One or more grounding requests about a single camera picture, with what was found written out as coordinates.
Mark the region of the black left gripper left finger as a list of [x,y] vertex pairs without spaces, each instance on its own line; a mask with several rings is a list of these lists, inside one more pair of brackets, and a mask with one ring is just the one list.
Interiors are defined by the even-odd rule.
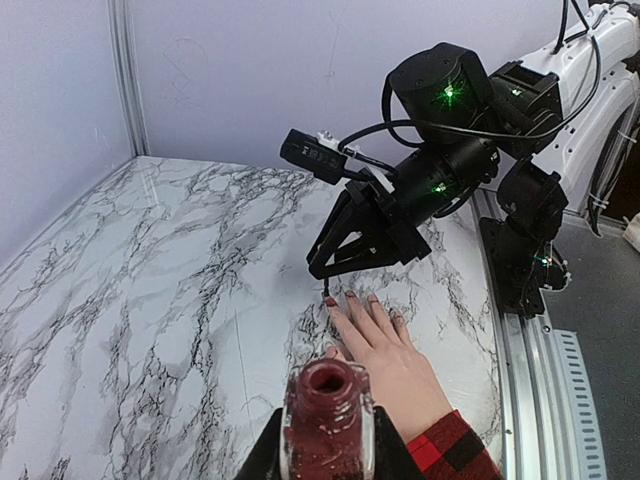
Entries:
[[235,480],[281,480],[280,437],[282,409],[276,409],[262,430]]

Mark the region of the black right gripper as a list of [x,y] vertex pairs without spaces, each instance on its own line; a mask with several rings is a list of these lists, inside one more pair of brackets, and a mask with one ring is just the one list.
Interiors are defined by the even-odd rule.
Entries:
[[[422,260],[431,247],[378,181],[350,181],[308,254],[316,279]],[[342,247],[351,233],[360,233]]]

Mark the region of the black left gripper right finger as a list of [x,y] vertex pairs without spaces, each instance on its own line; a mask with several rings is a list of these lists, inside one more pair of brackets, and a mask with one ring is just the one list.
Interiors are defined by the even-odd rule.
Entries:
[[374,408],[374,480],[422,480],[424,475],[385,409]]

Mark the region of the red glitter nail polish bottle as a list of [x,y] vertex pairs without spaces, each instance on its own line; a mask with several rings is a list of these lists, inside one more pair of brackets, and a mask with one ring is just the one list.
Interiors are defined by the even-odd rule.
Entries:
[[292,369],[280,427],[283,479],[372,479],[374,439],[363,366],[322,358]]

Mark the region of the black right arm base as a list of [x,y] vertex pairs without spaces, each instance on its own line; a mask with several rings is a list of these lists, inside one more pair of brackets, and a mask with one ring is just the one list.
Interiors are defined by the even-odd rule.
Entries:
[[542,289],[558,291],[569,281],[566,262],[553,245],[568,199],[561,176],[532,162],[515,165],[504,177],[497,203],[503,220],[479,221],[499,308],[527,319],[545,311]]

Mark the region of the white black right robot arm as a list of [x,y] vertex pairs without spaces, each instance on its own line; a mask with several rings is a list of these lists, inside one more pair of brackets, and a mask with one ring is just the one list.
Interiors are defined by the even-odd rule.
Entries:
[[[511,269],[550,270],[551,241],[569,206],[602,205],[593,175],[638,128],[639,7],[596,4],[558,39],[493,73],[467,48],[441,43],[386,77],[381,123],[417,132],[397,166],[364,158],[358,135],[291,131],[280,154],[345,190],[307,255],[318,279],[406,264],[430,247],[419,226],[454,213],[482,185],[499,180],[506,213],[497,257]],[[514,164],[498,173],[502,155]],[[346,166],[364,160],[360,171]]]

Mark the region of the red black plaid sleeve forearm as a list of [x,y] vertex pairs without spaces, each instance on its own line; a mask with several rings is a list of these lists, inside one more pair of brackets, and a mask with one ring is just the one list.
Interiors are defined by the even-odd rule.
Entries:
[[458,410],[411,440],[407,449],[425,479],[503,479],[482,440]]

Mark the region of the person's bare hand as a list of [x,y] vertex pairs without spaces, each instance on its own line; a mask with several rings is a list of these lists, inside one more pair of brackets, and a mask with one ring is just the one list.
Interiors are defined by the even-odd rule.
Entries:
[[410,338],[404,318],[387,312],[374,295],[363,302],[345,294],[346,307],[325,299],[341,344],[326,355],[352,361],[369,375],[372,398],[384,408],[405,442],[410,442],[453,411],[429,360]]

